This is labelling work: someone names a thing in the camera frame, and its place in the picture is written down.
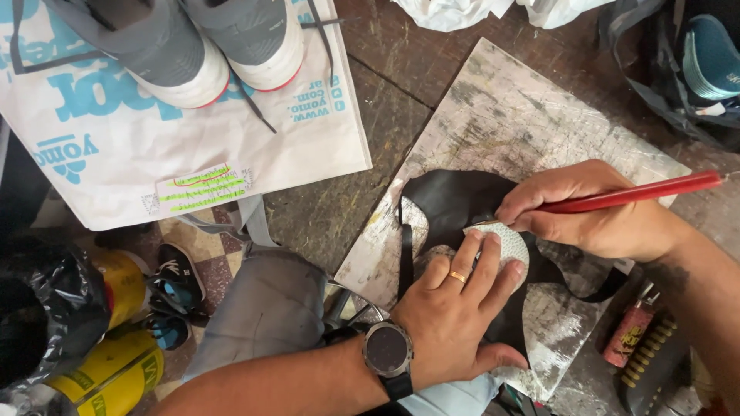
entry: wooden table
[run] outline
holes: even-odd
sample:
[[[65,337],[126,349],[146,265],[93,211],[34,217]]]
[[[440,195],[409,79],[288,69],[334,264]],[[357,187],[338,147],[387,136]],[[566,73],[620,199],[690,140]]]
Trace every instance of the wooden table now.
[[[740,218],[734,212],[740,207],[740,174],[735,174],[740,157],[681,138],[642,103],[611,57],[593,47],[598,10],[543,30],[531,26],[525,9],[514,5],[501,20],[491,16],[468,29],[441,33],[417,27],[388,0],[336,0],[336,7],[340,17],[358,18],[342,23],[342,30],[374,169],[266,196],[273,236],[327,272],[337,271],[481,36],[692,170],[728,173],[723,187],[681,195],[671,209],[740,258]],[[628,300],[628,295],[616,299],[613,313]],[[597,328],[592,338],[599,336],[603,331]],[[621,414],[609,370],[594,342],[588,342],[562,382],[563,394],[590,384],[598,397],[588,398],[593,401],[586,403],[589,409]]]

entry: watch face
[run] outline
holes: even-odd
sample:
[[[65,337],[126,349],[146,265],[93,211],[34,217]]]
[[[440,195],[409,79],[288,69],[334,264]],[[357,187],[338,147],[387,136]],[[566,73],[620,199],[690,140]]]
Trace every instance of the watch face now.
[[[394,328],[378,328],[367,341],[367,358],[376,369],[391,372],[406,360],[406,339]]]

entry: wristwatch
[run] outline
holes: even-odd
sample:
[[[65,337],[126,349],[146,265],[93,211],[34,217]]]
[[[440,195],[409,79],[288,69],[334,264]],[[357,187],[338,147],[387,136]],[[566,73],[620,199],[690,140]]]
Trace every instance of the wristwatch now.
[[[391,401],[414,393],[411,359],[414,352],[406,331],[391,320],[376,323],[365,333],[365,365],[380,379]]]

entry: black shoe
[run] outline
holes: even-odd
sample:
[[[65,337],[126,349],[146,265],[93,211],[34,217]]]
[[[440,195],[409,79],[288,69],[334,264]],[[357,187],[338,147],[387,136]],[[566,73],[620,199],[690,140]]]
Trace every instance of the black shoe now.
[[[161,300],[181,315],[205,315],[206,290],[187,253],[174,244],[164,243],[159,246],[157,260],[156,273],[147,279],[152,296],[160,295]]]
[[[168,351],[182,346],[190,338],[191,330],[185,316],[174,310],[160,295],[149,299],[151,313],[144,319],[144,328],[157,340],[157,345]]]

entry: jeans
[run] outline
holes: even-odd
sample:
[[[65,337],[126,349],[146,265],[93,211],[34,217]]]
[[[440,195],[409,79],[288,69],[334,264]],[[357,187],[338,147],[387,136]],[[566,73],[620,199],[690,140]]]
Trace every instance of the jeans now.
[[[252,358],[321,347],[324,272],[283,248],[254,246],[206,327],[183,382]],[[498,392],[490,374],[399,400],[414,416],[480,416]]]

